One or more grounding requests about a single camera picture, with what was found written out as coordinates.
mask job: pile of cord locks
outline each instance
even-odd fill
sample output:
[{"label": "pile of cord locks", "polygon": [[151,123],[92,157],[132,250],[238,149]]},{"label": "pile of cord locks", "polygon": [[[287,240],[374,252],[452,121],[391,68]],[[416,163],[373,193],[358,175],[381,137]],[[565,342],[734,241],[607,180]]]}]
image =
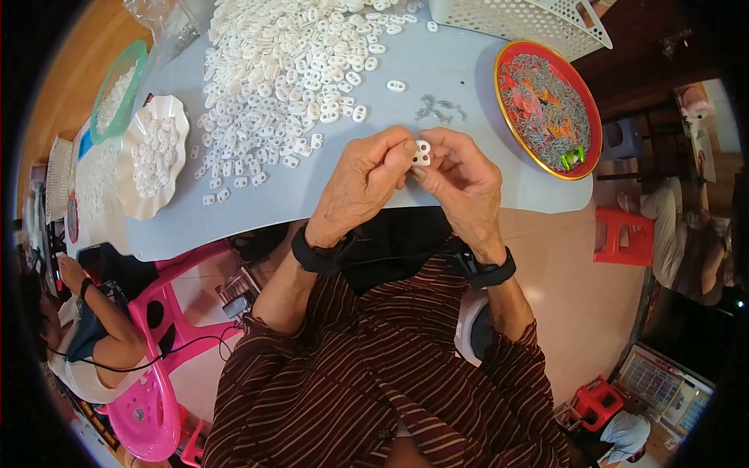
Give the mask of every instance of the pile of cord locks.
[{"label": "pile of cord locks", "polygon": [[133,179],[141,198],[152,197],[169,183],[169,172],[177,162],[177,143],[180,133],[174,117],[154,118],[150,112],[144,116],[145,141],[133,146],[135,172]]},{"label": "pile of cord locks", "polygon": [[96,131],[99,135],[104,134],[112,123],[112,120],[114,120],[115,114],[120,109],[120,104],[122,104],[122,100],[125,98],[125,93],[127,93],[127,89],[130,87],[130,82],[133,80],[133,75],[136,73],[137,66],[138,61],[130,67],[127,73],[117,78],[115,84],[112,85],[112,89],[99,102],[99,116],[96,121]]},{"label": "pile of cord locks", "polygon": [[[397,3],[217,0],[208,32],[214,47],[204,62],[208,112],[197,120],[210,150],[195,178],[210,172],[210,187],[219,188],[225,186],[221,177],[249,171],[252,185],[259,186],[268,179],[264,165],[296,168],[322,146],[321,133],[304,136],[318,122],[363,122],[368,108],[346,94],[362,83],[362,73],[377,69],[378,56],[387,51],[378,38],[417,23],[411,13],[425,6],[415,1],[405,5],[408,13],[381,13]],[[374,10],[365,12],[370,5]],[[438,30],[428,23],[429,31]],[[402,92],[406,85],[391,80],[386,88]],[[234,182],[248,185],[246,177]],[[224,188],[220,195],[224,201],[230,194]],[[203,202],[215,200],[209,194]]]}]

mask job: right hand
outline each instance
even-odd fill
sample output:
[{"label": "right hand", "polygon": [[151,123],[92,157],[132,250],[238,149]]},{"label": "right hand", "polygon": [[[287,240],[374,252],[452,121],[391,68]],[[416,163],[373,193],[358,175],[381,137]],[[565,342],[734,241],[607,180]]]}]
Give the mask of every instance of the right hand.
[{"label": "right hand", "polygon": [[65,254],[57,257],[57,265],[60,269],[62,282],[70,289],[70,292],[80,296],[81,285],[83,280],[86,279],[86,274],[83,272],[81,265]]},{"label": "right hand", "polygon": [[419,133],[429,142],[431,165],[411,173],[442,205],[445,216],[482,264],[507,259],[500,233],[502,172],[465,133],[437,127]]}]

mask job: white container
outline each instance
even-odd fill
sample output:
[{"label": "white container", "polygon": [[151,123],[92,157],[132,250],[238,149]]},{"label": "white container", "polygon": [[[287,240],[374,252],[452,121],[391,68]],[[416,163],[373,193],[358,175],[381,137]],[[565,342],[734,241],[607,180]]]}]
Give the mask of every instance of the white container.
[{"label": "white container", "polygon": [[[595,23],[587,28],[575,6]],[[531,40],[573,61],[611,39],[590,3],[583,0],[429,0],[434,21],[507,40]]]},{"label": "white container", "polygon": [[73,143],[55,137],[49,152],[46,176],[46,197],[44,214],[46,223],[62,219],[67,213],[67,199],[70,197],[71,168],[73,166]]},{"label": "white container", "polygon": [[487,304],[489,304],[489,297],[486,295],[486,291],[468,291],[461,298],[458,324],[455,327],[455,347],[465,360],[476,367],[481,365],[481,360],[476,357],[471,347],[470,332],[476,317]]}]

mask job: left hand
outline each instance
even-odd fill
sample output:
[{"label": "left hand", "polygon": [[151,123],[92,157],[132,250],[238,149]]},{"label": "left hand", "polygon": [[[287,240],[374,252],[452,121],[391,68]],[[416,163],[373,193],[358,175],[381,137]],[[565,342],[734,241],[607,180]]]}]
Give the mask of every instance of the left hand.
[{"label": "left hand", "polygon": [[62,282],[65,283],[73,294],[79,296],[81,294],[81,284],[86,279],[86,274],[83,272],[81,265],[65,254],[57,257],[57,264],[60,267]]},{"label": "left hand", "polygon": [[413,136],[400,126],[349,142],[309,219],[307,244],[328,249],[374,218],[405,185],[415,153]]}]

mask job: white plate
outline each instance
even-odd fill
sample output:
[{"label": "white plate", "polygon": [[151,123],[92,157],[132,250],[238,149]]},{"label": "white plate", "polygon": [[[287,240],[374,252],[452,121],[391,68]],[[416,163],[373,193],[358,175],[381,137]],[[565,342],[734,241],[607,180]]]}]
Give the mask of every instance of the white plate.
[{"label": "white plate", "polygon": [[[156,195],[152,197],[141,198],[136,189],[136,182],[133,180],[135,166],[131,150],[133,146],[137,147],[145,141],[146,131],[143,124],[143,118],[146,114],[151,117],[164,118],[174,117],[177,131],[180,133],[180,139],[177,142],[177,160],[169,172],[169,182],[163,186]],[[175,194],[175,184],[177,176],[185,166],[185,141],[189,132],[189,122],[185,115],[182,101],[174,96],[156,96],[146,107],[138,110],[130,122],[130,125],[122,135],[122,149],[117,156],[115,163],[115,173],[117,174],[117,198],[125,207],[125,214],[135,219],[143,221],[156,216],[156,212],[166,206]]]}]

